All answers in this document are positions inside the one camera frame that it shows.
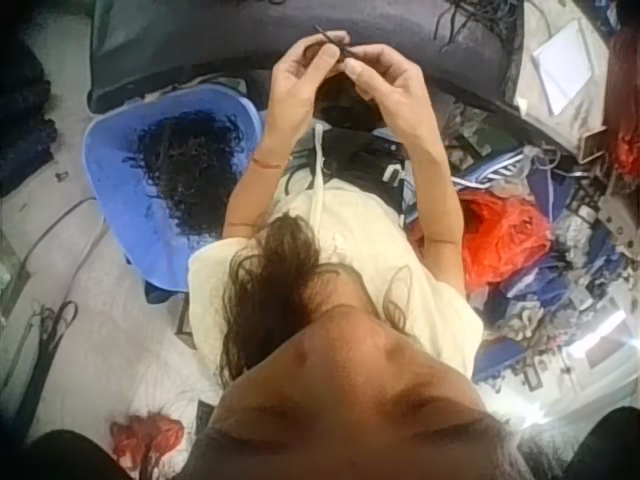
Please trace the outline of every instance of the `hand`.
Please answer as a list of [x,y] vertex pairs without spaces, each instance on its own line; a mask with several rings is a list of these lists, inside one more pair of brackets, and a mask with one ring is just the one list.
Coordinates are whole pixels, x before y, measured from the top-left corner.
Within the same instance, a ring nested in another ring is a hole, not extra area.
[[427,150],[446,161],[421,68],[387,45],[350,50],[359,60],[347,58],[340,68],[365,100],[376,101],[385,122],[409,152]]
[[[347,32],[327,33],[338,43],[349,42]],[[337,73],[334,67],[339,58],[338,47],[328,44],[322,35],[313,35],[299,40],[275,65],[263,141],[270,152],[289,157],[311,124],[318,87]]]

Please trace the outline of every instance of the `red plastic bag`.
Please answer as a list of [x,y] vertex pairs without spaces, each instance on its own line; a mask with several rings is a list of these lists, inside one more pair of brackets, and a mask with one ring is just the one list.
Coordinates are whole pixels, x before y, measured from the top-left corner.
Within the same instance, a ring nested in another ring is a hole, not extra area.
[[459,194],[465,214],[462,260],[468,291],[509,278],[551,247],[551,225],[529,201],[488,192]]

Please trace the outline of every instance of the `white paper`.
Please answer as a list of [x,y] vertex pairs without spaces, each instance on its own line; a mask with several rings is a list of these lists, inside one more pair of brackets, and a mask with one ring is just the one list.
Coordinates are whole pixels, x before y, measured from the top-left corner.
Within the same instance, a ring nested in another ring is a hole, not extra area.
[[553,115],[560,114],[593,75],[578,20],[536,50],[533,58]]

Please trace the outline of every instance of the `pile of clothes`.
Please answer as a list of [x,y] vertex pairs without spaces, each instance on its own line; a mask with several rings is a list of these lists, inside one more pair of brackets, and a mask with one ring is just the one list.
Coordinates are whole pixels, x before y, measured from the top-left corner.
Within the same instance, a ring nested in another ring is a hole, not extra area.
[[51,85],[20,39],[3,45],[0,71],[0,197],[5,197],[51,161],[57,130],[45,119]]

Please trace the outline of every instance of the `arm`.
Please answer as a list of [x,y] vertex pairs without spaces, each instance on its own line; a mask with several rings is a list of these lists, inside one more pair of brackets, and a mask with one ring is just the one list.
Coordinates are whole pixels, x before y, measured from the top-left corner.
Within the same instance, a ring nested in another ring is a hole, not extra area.
[[[349,41],[346,32],[328,33],[339,43]],[[335,45],[310,48],[323,43],[323,35],[303,38],[273,68],[263,140],[231,194],[223,238],[251,238],[264,223],[291,152],[311,123],[316,91],[340,58]],[[309,60],[312,50],[317,54]]]
[[343,69],[365,97],[373,97],[409,153],[424,232],[424,262],[433,276],[465,294],[464,220],[420,67],[386,45],[351,48],[358,58]]

